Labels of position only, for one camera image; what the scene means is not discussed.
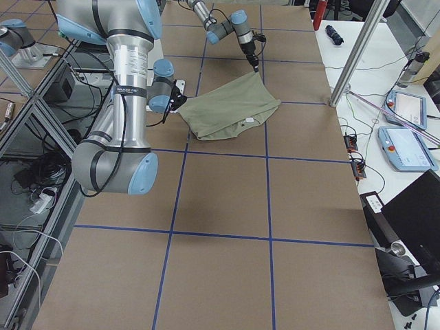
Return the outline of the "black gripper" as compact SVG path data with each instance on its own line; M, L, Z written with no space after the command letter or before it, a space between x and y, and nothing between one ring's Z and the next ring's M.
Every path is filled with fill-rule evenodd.
M168 112L176 112L186 101L184 95L185 81L175 80L170 92L170 100L168 101Z
M254 72L258 72L259 59L258 55L256 54L255 41L266 43L266 35L262 33L255 33L254 31L250 30L239 37L239 45L242 52L245 54L246 58L249 59L249 64Z

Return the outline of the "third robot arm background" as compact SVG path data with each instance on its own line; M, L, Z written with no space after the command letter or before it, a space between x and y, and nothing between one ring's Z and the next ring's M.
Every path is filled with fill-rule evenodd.
M7 56L15 55L35 45L26 24L20 19L8 19L1 22L1 51Z

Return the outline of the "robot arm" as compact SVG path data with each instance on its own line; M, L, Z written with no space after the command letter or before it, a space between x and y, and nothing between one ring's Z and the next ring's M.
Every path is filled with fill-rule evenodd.
M113 100L71 161L83 195L146 194L158 169L146 139L146 111L166 116L186 101L169 60L156 60L149 76L148 55L162 37L160 7L156 1L59 1L56 16L66 37L105 45L113 61Z
M206 31L206 38L212 45L230 34L235 34L248 63L255 72L259 71L259 55L265 48L267 38L250 27L245 10L237 10L226 16L218 8L208 9L205 1L178 1L178 4L197 15Z

